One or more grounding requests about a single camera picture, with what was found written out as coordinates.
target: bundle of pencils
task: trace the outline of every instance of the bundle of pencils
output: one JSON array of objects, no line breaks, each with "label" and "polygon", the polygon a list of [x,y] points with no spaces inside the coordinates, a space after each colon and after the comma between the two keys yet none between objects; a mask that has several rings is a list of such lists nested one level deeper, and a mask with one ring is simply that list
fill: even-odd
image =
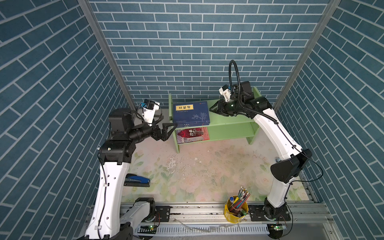
[{"label": "bundle of pencils", "polygon": [[242,209],[242,206],[245,203],[245,201],[249,198],[249,196],[250,196],[250,193],[248,192],[248,190],[241,186],[239,190],[239,194],[233,200],[233,203],[229,208],[229,211],[235,214],[235,216],[238,216],[238,214],[240,214],[239,212],[241,212],[241,216],[246,215],[247,213]]}]

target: table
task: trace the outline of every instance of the table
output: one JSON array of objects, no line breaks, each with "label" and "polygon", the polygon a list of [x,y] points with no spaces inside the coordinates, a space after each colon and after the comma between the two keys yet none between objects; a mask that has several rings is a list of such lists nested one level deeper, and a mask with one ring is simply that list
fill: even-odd
[{"label": "table", "polygon": [[[261,94],[256,87],[252,89],[255,98],[260,97]],[[212,107],[218,99],[215,100],[207,100],[208,108]],[[173,100],[172,95],[169,94],[169,120],[172,122],[173,119]],[[234,138],[243,138],[246,137],[248,144],[252,145],[255,136],[259,130],[259,125],[255,123],[253,119],[247,118],[244,115],[237,115],[236,117],[225,117],[219,114],[209,112],[210,124],[206,126],[194,126],[194,127],[207,127],[209,133],[209,140],[204,140],[204,142],[208,141],[217,141],[217,140],[225,140],[225,139],[234,139]],[[186,128],[192,127],[178,127],[173,131],[173,139],[175,141],[176,152],[180,153],[180,144],[177,144],[176,140],[176,130],[182,130]],[[196,142],[188,142],[182,144],[192,144]]]}]

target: brick wall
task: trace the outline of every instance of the brick wall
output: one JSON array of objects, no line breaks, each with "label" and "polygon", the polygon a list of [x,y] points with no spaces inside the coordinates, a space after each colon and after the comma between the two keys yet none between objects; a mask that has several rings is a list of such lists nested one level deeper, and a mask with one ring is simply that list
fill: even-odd
[{"label": "brick wall", "polygon": [[0,1],[0,239],[77,237],[126,101],[76,0]]},{"label": "brick wall", "polygon": [[342,0],[279,109],[325,169],[312,184],[344,239],[384,239],[383,12],[381,0]]},{"label": "brick wall", "polygon": [[328,0],[91,1],[136,102],[217,99],[236,60],[274,103]]}]

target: blue book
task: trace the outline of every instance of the blue book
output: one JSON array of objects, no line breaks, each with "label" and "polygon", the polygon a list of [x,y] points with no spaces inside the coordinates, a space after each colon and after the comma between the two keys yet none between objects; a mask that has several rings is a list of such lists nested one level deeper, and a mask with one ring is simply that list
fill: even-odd
[{"label": "blue book", "polygon": [[207,101],[193,103],[174,103],[173,122],[177,127],[196,127],[209,125]]}]

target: yellow cup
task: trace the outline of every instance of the yellow cup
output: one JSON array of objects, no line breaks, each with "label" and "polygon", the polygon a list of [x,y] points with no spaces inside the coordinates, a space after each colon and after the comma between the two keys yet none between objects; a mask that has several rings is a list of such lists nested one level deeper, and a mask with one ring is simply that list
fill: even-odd
[{"label": "yellow cup", "polygon": [[[231,208],[231,202],[228,199],[228,201],[227,201],[227,203],[225,204],[225,207],[224,207],[224,216],[228,220],[228,222],[239,223],[242,220],[242,218],[245,217],[245,216],[238,217],[238,216],[233,215],[229,211],[229,208]],[[244,209],[245,212],[248,212],[248,205],[247,205],[246,202],[243,204],[242,209]]]}]

